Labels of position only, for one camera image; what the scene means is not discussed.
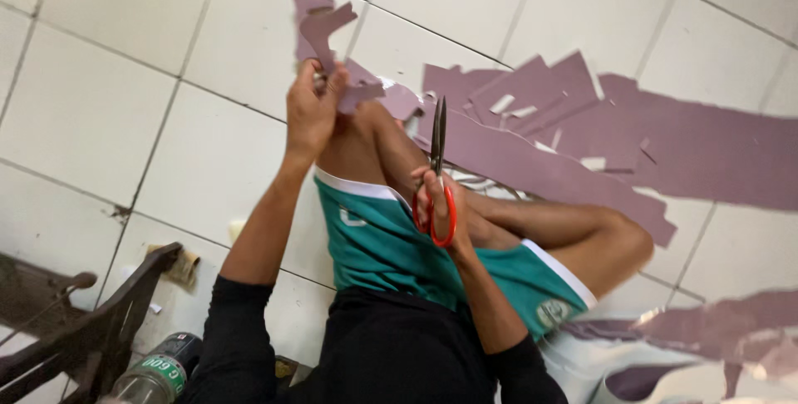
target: white trim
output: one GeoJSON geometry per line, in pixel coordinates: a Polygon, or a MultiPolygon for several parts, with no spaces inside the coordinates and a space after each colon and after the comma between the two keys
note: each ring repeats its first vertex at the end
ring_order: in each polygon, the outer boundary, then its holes
{"type": "Polygon", "coordinates": [[[392,187],[386,185],[372,185],[370,183],[345,180],[324,172],[318,167],[316,167],[316,178],[325,185],[341,192],[383,200],[395,200],[401,202],[405,207],[410,209],[410,205],[404,201],[404,197],[399,195],[399,192],[396,192],[392,187]]]}
{"type": "Polygon", "coordinates": [[[530,239],[524,239],[521,241],[524,246],[529,248],[538,258],[544,261],[544,264],[551,268],[557,276],[561,277],[566,284],[568,284],[571,289],[576,292],[582,301],[585,302],[585,306],[588,309],[592,309],[596,307],[599,301],[593,295],[590,289],[587,288],[586,285],[579,280],[567,267],[562,265],[560,261],[554,258],[554,256],[546,253],[546,250],[538,246],[536,243],[532,242],[530,239]]]}

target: purple paper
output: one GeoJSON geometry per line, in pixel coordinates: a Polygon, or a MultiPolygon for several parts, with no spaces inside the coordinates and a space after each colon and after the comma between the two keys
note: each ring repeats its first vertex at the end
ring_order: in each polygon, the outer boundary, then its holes
{"type": "Polygon", "coordinates": [[[302,62],[308,58],[318,58],[316,52],[299,31],[299,24],[302,23],[305,17],[310,16],[312,10],[329,9],[332,11],[334,8],[334,0],[294,0],[294,26],[297,29],[297,47],[294,56],[297,61],[302,62]]]}
{"type": "Polygon", "coordinates": [[[344,97],[338,102],[339,113],[352,114],[358,103],[385,95],[382,81],[352,58],[346,60],[344,67],[350,73],[350,79],[344,97]]]}
{"type": "Polygon", "coordinates": [[[444,69],[424,64],[424,92],[434,91],[437,96],[446,96],[447,109],[459,113],[468,104],[468,96],[481,86],[506,72],[495,69],[475,69],[461,72],[459,65],[444,69]]]}
{"type": "Polygon", "coordinates": [[[727,396],[733,396],[745,362],[758,362],[769,379],[798,370],[793,350],[798,337],[785,331],[798,328],[796,308],[798,290],[763,291],[693,309],[668,309],[645,320],[587,320],[560,329],[583,340],[641,340],[724,361],[727,396]]]}
{"type": "Polygon", "coordinates": [[[419,108],[424,108],[424,101],[409,88],[394,83],[385,90],[385,96],[379,101],[382,106],[400,121],[406,121],[419,108]]]}
{"type": "Polygon", "coordinates": [[[498,128],[501,116],[491,112],[491,107],[505,95],[514,97],[504,113],[534,106],[544,110],[564,96],[563,85],[546,66],[543,58],[535,57],[512,72],[494,79],[474,91],[468,99],[484,125],[498,128]]]}
{"type": "Polygon", "coordinates": [[[552,66],[552,73],[565,89],[565,96],[549,108],[539,110],[524,119],[513,119],[507,129],[529,136],[599,100],[590,71],[581,52],[576,52],[552,66]]]}
{"type": "Polygon", "coordinates": [[[669,365],[634,365],[604,379],[606,389],[622,401],[642,401],[657,388],[659,380],[673,370],[694,365],[692,362],[669,365]]]}
{"type": "Polygon", "coordinates": [[[602,156],[634,186],[665,195],[798,210],[798,119],[718,108],[600,77],[603,102],[534,134],[558,153],[602,156]]]}
{"type": "MultiPolygon", "coordinates": [[[[419,122],[416,143],[429,150],[434,116],[419,122]]],[[[657,245],[667,246],[676,227],[665,220],[665,203],[637,194],[608,175],[591,172],[579,162],[539,150],[518,135],[484,127],[449,112],[445,160],[503,185],[546,200],[596,204],[617,209],[645,228],[657,245]]]]}
{"type": "Polygon", "coordinates": [[[357,19],[357,14],[352,11],[352,2],[346,2],[333,12],[308,14],[299,23],[299,32],[316,52],[318,60],[328,75],[335,71],[335,56],[330,50],[330,35],[355,19],[357,19]]]}

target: hand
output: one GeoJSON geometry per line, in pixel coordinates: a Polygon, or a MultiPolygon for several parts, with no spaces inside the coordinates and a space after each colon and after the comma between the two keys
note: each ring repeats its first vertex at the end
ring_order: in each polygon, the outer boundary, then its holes
{"type": "MultiPolygon", "coordinates": [[[[439,240],[446,239],[448,237],[449,209],[448,205],[446,205],[446,195],[444,195],[441,180],[435,176],[435,172],[429,166],[419,167],[412,171],[410,175],[414,180],[421,182],[421,186],[416,193],[418,195],[416,203],[418,206],[416,209],[418,219],[422,224],[427,224],[432,218],[434,220],[435,237],[439,240]],[[427,206],[429,206],[428,191],[435,205],[433,208],[434,215],[427,214],[427,206]]],[[[443,178],[443,185],[452,189],[457,213],[457,226],[452,239],[452,248],[456,251],[461,251],[464,247],[471,246],[471,238],[468,236],[468,205],[465,200],[465,191],[461,185],[446,173],[442,172],[441,177],[443,178]]]]}
{"type": "Polygon", "coordinates": [[[335,63],[335,72],[326,81],[314,83],[314,73],[321,71],[322,64],[318,60],[305,60],[286,97],[286,158],[309,165],[322,153],[333,134],[338,101],[349,80],[349,73],[340,62],[335,63]]]}

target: person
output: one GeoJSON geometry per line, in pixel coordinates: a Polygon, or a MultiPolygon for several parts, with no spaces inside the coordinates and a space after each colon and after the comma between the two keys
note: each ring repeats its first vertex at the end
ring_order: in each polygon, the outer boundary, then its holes
{"type": "Polygon", "coordinates": [[[283,163],[214,285],[204,352],[182,402],[566,402],[535,340],[633,275],[651,237],[611,209],[495,200],[441,183],[377,102],[337,115],[348,73],[305,61],[287,95],[283,163]],[[275,395],[264,308],[278,280],[300,185],[316,164],[337,294],[319,364],[275,395]],[[426,213],[427,192],[434,202],[426,213]]]}

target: leg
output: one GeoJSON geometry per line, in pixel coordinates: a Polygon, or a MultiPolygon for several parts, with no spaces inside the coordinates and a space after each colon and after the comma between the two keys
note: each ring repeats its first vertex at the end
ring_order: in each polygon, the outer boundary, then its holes
{"type": "Polygon", "coordinates": [[[651,236],[605,207],[497,200],[468,194],[468,205],[487,221],[533,240],[554,256],[596,298],[631,277],[651,257],[651,236]]]}
{"type": "MultiPolygon", "coordinates": [[[[415,181],[410,173],[428,164],[427,156],[396,125],[376,101],[360,103],[352,116],[339,116],[335,132],[317,165],[345,180],[388,185],[408,203],[415,181]]],[[[518,236],[472,212],[468,233],[474,246],[504,250],[517,246],[518,236]]]]}

